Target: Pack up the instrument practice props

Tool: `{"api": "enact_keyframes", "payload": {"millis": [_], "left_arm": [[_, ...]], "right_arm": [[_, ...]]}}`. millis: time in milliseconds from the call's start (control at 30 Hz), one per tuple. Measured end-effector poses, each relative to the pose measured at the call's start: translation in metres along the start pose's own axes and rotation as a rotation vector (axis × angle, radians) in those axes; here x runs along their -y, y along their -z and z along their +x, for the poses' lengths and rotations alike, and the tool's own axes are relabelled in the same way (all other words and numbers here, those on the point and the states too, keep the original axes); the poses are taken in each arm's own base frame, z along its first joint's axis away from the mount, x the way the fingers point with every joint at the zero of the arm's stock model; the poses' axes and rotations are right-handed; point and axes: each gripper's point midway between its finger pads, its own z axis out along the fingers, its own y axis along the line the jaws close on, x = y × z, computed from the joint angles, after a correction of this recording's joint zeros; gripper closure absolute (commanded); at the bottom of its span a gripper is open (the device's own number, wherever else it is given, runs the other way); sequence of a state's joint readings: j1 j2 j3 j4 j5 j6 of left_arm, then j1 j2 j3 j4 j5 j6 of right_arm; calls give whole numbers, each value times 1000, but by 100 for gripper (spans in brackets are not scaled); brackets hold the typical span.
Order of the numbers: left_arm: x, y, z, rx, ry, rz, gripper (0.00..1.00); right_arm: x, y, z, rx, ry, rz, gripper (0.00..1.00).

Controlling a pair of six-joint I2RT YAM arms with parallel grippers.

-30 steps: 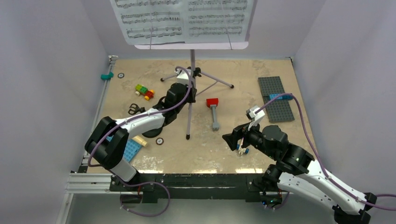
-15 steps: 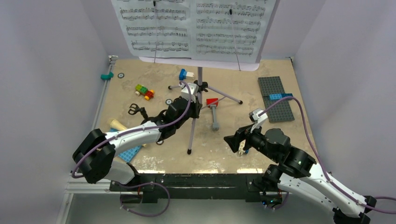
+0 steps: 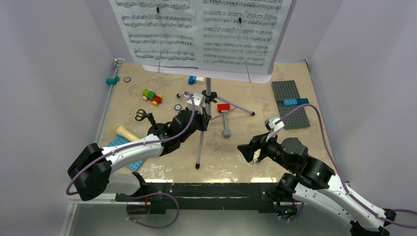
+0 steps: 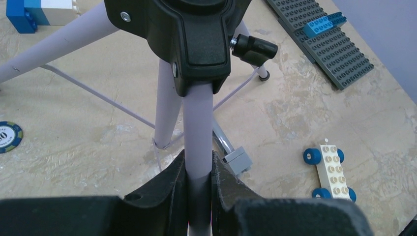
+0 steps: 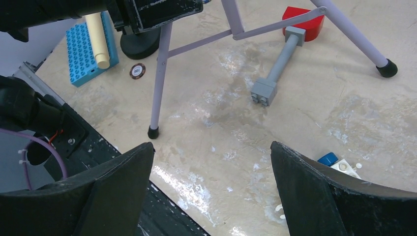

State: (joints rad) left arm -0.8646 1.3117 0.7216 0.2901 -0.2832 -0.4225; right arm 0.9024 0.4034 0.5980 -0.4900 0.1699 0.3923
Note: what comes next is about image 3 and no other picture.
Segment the lilac music stand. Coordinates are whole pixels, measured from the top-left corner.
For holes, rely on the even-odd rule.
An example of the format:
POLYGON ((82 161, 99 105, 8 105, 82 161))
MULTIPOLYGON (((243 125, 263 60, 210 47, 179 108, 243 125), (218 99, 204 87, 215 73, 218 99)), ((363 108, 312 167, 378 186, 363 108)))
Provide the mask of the lilac music stand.
POLYGON ((277 53, 279 51, 279 48, 281 46, 283 37, 285 35, 289 20, 291 18, 293 9, 295 7, 296 1, 292 0, 292 6, 289 10, 288 13, 288 17, 287 20, 284 24, 283 30, 281 32, 281 36, 280 36, 280 40, 279 43, 277 45, 277 50, 275 52, 275 57, 274 57, 274 61, 270 67, 270 71, 269 74, 267 75, 262 75, 262 74, 250 74, 249 72, 245 72, 245 73, 236 73, 236 72, 225 72, 225 71, 213 71, 213 70, 203 70, 203 69, 199 69, 199 70, 195 70, 195 69, 186 69, 186 72, 189 74, 194 74, 194 75, 200 75, 205 77, 206 79, 206 89, 204 91, 202 91, 201 94, 203 94, 206 97, 206 101, 205 101, 205 109, 207 111, 207 113, 210 115, 211 114, 211 104, 217 102, 218 100, 224 102, 224 103, 228 103, 231 106, 233 106, 235 109, 240 109, 252 116, 255 115, 254 111, 248 110, 240 105, 238 105, 237 103, 234 103, 232 101, 229 101, 221 96, 219 96, 216 92, 212 91, 211 89, 211 76, 216 76, 218 78, 221 79, 229 79, 229 80, 247 80, 248 82, 260 82, 261 78, 263 78, 264 76, 270 76, 272 74, 273 71, 273 64, 275 62, 277 53))

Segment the beige toy microphone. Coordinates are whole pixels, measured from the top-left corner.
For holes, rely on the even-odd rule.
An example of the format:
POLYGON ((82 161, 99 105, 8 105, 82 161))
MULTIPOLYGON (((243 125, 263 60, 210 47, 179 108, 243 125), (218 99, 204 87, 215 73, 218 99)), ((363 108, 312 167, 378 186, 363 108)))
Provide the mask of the beige toy microphone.
POLYGON ((134 142, 134 141, 139 140, 139 138, 136 135, 134 135, 133 133, 131 133, 130 131, 128 131, 122 125, 119 125, 116 128, 116 134, 119 135, 119 136, 122 136, 122 137, 126 138, 130 142, 134 142))

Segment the sheet music page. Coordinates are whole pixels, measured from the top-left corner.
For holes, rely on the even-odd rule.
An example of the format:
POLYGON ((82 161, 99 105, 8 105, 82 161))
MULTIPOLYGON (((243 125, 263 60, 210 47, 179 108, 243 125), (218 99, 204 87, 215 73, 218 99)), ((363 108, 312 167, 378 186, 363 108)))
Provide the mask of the sheet music page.
POLYGON ((198 68, 269 74, 291 0, 197 0, 198 68))

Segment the sheet music pages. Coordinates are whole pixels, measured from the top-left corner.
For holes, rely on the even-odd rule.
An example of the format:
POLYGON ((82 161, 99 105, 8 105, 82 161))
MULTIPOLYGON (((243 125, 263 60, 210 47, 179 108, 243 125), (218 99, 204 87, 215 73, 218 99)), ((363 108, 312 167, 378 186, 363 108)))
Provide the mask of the sheet music pages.
POLYGON ((133 62, 197 67, 197 19, 193 0, 112 0, 133 62))

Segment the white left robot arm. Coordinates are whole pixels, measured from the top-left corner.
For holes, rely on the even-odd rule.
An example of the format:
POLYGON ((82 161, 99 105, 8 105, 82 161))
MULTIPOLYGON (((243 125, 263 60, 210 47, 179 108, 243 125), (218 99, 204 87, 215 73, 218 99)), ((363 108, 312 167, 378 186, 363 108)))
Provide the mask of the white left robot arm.
POLYGON ((147 136, 134 142, 113 147, 87 145, 68 168, 71 179, 66 194, 79 195, 89 201, 104 193, 113 173, 134 162, 161 157, 180 148, 196 131, 206 131, 211 115, 188 108, 180 110, 172 121, 157 123, 152 113, 139 109, 136 119, 148 119, 151 127, 147 136))

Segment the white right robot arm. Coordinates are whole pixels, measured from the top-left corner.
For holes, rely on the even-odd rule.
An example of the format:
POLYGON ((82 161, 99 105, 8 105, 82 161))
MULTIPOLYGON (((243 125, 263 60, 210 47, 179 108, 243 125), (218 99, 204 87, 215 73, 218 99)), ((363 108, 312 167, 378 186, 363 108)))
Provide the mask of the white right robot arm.
POLYGON ((392 209, 380 208, 354 196, 355 192, 323 161, 308 154, 308 148, 298 138, 286 138, 278 143, 266 134, 254 136, 248 144, 238 145, 247 162, 269 157, 287 170, 275 190, 268 193, 279 205, 281 202, 306 203, 350 225, 353 236, 388 236, 385 228, 395 220, 392 209))

